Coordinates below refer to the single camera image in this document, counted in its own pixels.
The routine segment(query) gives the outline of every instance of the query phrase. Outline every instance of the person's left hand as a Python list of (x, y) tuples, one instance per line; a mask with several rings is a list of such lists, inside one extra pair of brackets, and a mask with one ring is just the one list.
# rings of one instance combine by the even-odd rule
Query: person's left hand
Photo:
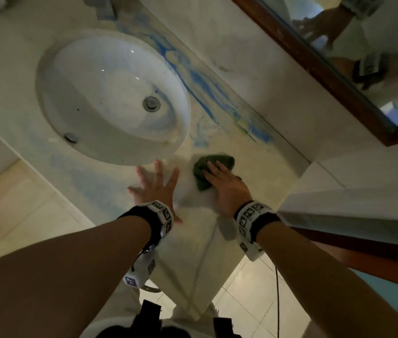
[(320, 36), (327, 37), (326, 46), (331, 48), (335, 39), (351, 22), (354, 14), (344, 7), (330, 8), (320, 14), (302, 20), (292, 20), (291, 24), (308, 43), (314, 42)]
[(150, 182), (146, 176), (144, 168), (136, 166), (136, 174), (138, 175), (141, 187), (128, 187), (127, 191), (133, 196), (135, 205), (141, 203), (150, 203), (159, 200), (163, 204), (169, 206), (174, 215), (174, 223), (181, 224), (182, 220), (176, 216), (172, 207), (172, 196), (174, 189), (179, 180), (179, 168), (175, 167), (169, 181), (163, 185), (163, 163), (160, 160), (155, 160), (155, 177)]

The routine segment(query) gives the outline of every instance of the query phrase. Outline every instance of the sink rim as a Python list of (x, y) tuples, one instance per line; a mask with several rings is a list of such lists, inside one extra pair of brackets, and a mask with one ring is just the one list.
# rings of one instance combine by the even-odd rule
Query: sink rim
[[(162, 56), (160, 55), (156, 49), (151, 47), (149, 44), (146, 42), (131, 36), (127, 35), (125, 33), (121, 33), (118, 31), (113, 31), (113, 30), (103, 30), (103, 29), (82, 29), (82, 30), (76, 30), (76, 31), (70, 31), (67, 33), (64, 33), (57, 38), (54, 39), (54, 42), (44, 51), (43, 55), (40, 57), (38, 61), (38, 65), (36, 68), (36, 74), (35, 74), (35, 93), (37, 96), (38, 104), (39, 104), (39, 110), (43, 114), (46, 122), (50, 125), (52, 130), (63, 140), (64, 143), (66, 143), (68, 146), (73, 146), (72, 143), (66, 142), (66, 140), (63, 139), (63, 134), (60, 132), (59, 129), (57, 129), (52, 121), (48, 117), (48, 109), (45, 104), (45, 100), (43, 97), (43, 86), (42, 86), (42, 80), (39, 78), (41, 75), (41, 72), (44, 70), (45, 67), (47, 67), (52, 59), (55, 57), (55, 55), (60, 52), (62, 49), (70, 45), (71, 43), (80, 40), (80, 39), (89, 39), (89, 38), (94, 38), (94, 37), (110, 37), (113, 39), (119, 39), (123, 40), (125, 42), (135, 44), (137, 46), (140, 46), (141, 49), (148, 51), (149, 53), (152, 54), (152, 56), (157, 57), (160, 62), (162, 62), (166, 67), (168, 67), (169, 71), (173, 74), (175, 80), (177, 81), (178, 85), (180, 86), (182, 90), (182, 94), (185, 95), (186, 98), (186, 103), (187, 103), (187, 110), (186, 111), (181, 111), (179, 109), (175, 109), (175, 113), (178, 113), (181, 111), (182, 113), (185, 113), (185, 119), (184, 121), (185, 125), (182, 126), (182, 135), (181, 135), (181, 141), (179, 145), (169, 153), (168, 156), (162, 157), (163, 159), (168, 158), (169, 156), (173, 155), (185, 142), (185, 139), (188, 137), (190, 130), (191, 130), (191, 100), (190, 100), (190, 95), (188, 90), (186, 89), (182, 79), (179, 77), (179, 74), (177, 71), (172, 67), (172, 65)], [(108, 164), (118, 164), (110, 161), (106, 161), (105, 159), (100, 159), (98, 157), (93, 157), (90, 156), (89, 154), (83, 152), (82, 150), (77, 149), (76, 147), (72, 147), (74, 150), (78, 151), (79, 153), (87, 156), (88, 158), (108, 163)], [(118, 164), (118, 165), (124, 165), (124, 166), (133, 166), (135, 164)]]

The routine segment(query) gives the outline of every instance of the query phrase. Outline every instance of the sink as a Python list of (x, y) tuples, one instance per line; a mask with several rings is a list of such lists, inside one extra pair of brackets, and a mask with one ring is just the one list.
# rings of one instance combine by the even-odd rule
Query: sink
[(119, 32), (86, 30), (56, 42), (38, 64), (36, 93), (67, 144), (111, 164), (167, 158), (190, 127), (177, 73), (149, 45)]

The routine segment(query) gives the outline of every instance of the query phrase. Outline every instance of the mirror frame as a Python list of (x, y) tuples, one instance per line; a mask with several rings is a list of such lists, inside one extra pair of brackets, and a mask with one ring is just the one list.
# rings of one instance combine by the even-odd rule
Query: mirror frame
[(261, 0), (231, 0), (385, 146), (398, 144), (398, 126), (363, 96)]

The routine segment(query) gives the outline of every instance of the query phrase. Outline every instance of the marble countertop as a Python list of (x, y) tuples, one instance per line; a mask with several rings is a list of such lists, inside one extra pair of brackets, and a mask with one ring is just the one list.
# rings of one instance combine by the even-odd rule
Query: marble countertop
[(126, 188), (137, 185), (134, 168), (90, 159), (66, 144), (44, 120), (34, 90), (44, 51), (67, 31), (85, 28), (119, 29), (145, 41), (171, 63), (189, 91), (189, 135), (164, 161), (168, 171), (180, 168), (174, 207), (184, 224), (157, 248), (151, 280), (198, 318), (243, 252), (233, 221), (214, 206), (214, 191), (197, 191), (194, 162), (205, 154), (233, 155), (234, 171), (253, 197), (273, 208), (309, 163), (138, 3), (123, 5), (112, 23), (98, 22), (82, 0), (17, 0), (0, 14), (0, 138), (94, 224), (132, 206)]

